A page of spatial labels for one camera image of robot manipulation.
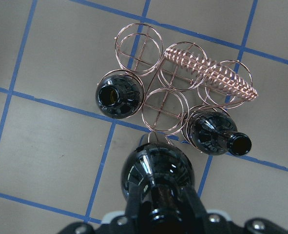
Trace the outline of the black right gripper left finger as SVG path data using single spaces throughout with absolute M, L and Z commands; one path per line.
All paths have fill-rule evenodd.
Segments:
M 131 183 L 129 186 L 125 215 L 131 219 L 145 219 L 148 214 L 149 202 L 143 200 L 141 188 Z

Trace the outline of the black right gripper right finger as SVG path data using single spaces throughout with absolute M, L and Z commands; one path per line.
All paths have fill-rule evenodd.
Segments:
M 207 211 L 202 204 L 194 187 L 185 186 L 180 189 L 183 208 L 188 218 L 203 218 L 207 215 Z

